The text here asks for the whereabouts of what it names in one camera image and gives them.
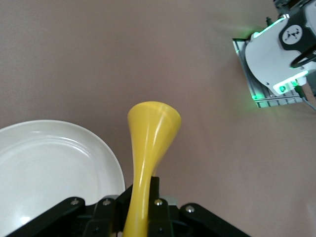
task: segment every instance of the yellow trumpet-shaped object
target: yellow trumpet-shaped object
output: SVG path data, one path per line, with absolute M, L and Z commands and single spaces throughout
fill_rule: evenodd
M 132 140 L 134 181 L 123 230 L 124 237 L 146 237 L 151 176 L 181 125 L 178 112 L 161 102 L 135 105 L 128 113 Z

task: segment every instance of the beige table surface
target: beige table surface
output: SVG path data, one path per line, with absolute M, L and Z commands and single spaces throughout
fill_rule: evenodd
M 316 113 L 259 109 L 232 38 L 277 18 L 272 0 L 0 0 L 0 127 L 58 119 L 100 136 L 126 185 L 126 116 L 143 101 L 182 116 L 160 192 L 254 237 L 316 236 Z

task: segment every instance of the yellow vase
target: yellow vase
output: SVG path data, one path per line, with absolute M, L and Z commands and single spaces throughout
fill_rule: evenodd
M 134 164 L 132 197 L 123 237 L 146 237 L 151 176 L 181 125 L 178 112 L 161 102 L 135 105 L 128 113 Z

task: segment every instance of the white plate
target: white plate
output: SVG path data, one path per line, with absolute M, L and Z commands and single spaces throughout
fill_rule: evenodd
M 0 129 L 0 236 L 66 198 L 90 205 L 124 190 L 115 155 L 83 127 L 36 120 Z

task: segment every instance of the cable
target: cable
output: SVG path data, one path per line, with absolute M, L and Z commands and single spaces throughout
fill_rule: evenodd
M 302 100 L 303 100 L 309 107 L 311 107 L 313 110 L 316 111 L 316 108 L 315 108 L 310 102 L 308 102 L 305 97 L 303 97 Z
M 302 100 L 309 106 L 311 107 L 314 111 L 316 111 L 316 108 L 307 101 L 306 99 L 306 95 L 303 91 L 303 88 L 300 85 L 297 85 L 296 87 L 294 87 L 295 91 L 299 94 L 299 96 L 302 98 Z

